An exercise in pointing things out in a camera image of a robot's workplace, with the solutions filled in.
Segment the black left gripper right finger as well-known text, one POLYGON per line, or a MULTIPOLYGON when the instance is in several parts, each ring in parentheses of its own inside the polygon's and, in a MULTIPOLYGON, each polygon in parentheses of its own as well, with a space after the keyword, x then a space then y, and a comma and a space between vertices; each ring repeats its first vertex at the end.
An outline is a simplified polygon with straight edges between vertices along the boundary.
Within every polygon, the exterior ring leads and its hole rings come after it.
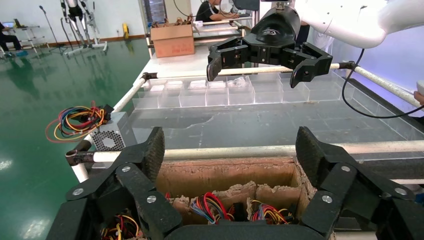
POLYGON ((359 164, 344 148, 319 141, 305 126, 298 129, 296 158, 316 189, 300 223, 325 240, 343 211, 374 224, 379 240, 421 240, 424 208, 406 187, 359 164))

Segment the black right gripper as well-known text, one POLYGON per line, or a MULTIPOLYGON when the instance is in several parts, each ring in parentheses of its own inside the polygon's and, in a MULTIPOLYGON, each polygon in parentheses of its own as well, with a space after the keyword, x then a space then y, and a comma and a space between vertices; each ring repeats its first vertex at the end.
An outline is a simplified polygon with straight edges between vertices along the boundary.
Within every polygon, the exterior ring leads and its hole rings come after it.
POLYGON ((213 82, 222 69, 247 61, 291 69, 291 88, 328 74, 332 55, 309 42, 295 50, 300 26, 300 17, 293 8, 270 9, 244 38, 230 37, 209 47, 207 81, 213 82))

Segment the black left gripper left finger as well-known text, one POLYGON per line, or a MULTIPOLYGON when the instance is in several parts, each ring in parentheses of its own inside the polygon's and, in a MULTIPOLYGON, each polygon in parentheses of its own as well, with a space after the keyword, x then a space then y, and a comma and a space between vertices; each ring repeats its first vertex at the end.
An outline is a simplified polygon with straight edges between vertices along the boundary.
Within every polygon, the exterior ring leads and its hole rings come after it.
POLYGON ((46 238, 100 239, 106 223, 128 209, 148 239, 164 240, 183 225, 156 188, 164 154, 163 129, 154 127, 146 141, 125 147, 109 168, 67 192, 46 238))

